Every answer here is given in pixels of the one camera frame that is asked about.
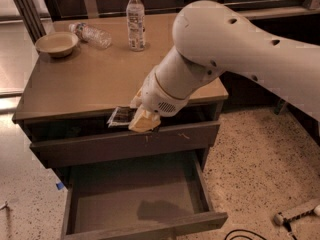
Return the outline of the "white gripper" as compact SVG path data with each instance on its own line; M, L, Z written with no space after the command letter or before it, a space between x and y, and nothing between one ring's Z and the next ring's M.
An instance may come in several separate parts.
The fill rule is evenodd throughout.
M156 77L156 69L157 67L154 67L151 70L130 102L132 109L138 108L129 124L131 131L143 133L153 130L160 125L160 116L172 117L188 103L190 96L177 98L161 87Z

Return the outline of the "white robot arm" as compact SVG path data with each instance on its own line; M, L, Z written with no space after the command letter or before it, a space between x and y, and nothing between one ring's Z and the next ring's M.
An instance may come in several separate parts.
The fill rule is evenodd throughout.
M228 7L197 1L176 16L173 47L132 100L135 132L176 115L196 90L239 74L320 120L320 47L268 33Z

